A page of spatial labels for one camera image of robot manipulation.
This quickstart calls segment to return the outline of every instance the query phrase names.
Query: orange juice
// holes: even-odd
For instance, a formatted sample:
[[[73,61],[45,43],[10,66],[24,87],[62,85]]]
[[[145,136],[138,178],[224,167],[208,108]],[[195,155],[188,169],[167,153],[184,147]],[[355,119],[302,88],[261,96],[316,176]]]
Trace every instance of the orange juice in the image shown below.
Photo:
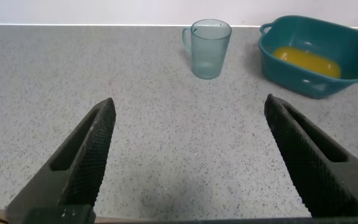
[[[273,55],[288,63],[317,72],[321,75],[326,75],[331,78],[341,78],[341,68],[336,62],[328,58],[294,47],[279,47]]]

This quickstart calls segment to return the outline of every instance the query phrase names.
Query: teal plastic basin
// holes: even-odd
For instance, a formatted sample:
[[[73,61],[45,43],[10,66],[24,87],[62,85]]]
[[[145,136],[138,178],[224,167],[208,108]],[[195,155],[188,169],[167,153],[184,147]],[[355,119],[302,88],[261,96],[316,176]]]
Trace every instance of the teal plastic basin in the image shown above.
[[[303,16],[283,16],[260,27],[262,72],[294,92],[321,99],[358,82],[358,30]],[[331,78],[274,57],[284,46],[308,50],[341,67],[341,78]]]

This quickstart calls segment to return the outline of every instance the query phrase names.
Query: speckled countertop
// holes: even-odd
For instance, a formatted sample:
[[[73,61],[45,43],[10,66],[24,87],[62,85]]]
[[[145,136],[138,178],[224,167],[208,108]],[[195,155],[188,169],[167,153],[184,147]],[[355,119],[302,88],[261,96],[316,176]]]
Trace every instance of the speckled countertop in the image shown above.
[[[260,72],[255,28],[234,29],[220,77],[196,78],[181,27],[0,26],[0,208],[86,112],[117,123],[98,215],[305,217],[263,114],[286,99],[358,157],[358,84],[312,100]]]

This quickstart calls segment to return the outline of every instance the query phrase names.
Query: transparent blue cup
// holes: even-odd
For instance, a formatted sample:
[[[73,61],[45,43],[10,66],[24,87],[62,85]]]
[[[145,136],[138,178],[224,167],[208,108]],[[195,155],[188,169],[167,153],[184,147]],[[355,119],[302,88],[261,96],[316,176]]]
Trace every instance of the transparent blue cup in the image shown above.
[[[186,39],[187,31],[191,31],[191,46]],[[191,71],[198,78],[213,79],[219,76],[230,36],[230,25],[216,19],[204,19],[184,28],[183,44],[191,54]]]

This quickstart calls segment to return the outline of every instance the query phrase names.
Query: cup handle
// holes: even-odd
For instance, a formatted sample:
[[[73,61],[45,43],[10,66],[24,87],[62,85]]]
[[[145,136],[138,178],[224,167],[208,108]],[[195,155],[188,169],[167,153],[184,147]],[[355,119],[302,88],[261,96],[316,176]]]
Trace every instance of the cup handle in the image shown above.
[[[186,38],[186,31],[190,31],[190,27],[186,27],[183,29],[182,33],[181,33],[181,39],[183,41],[183,45],[185,46],[187,52],[189,54],[191,54],[191,49],[190,49],[190,44],[187,42],[187,38]]]
[[[272,26],[273,26],[273,23],[274,23],[274,22],[271,22],[271,23],[263,24],[263,25],[260,26],[259,31],[262,33],[262,35],[265,35],[265,34],[266,34],[265,29],[268,28],[268,27],[272,27]]]

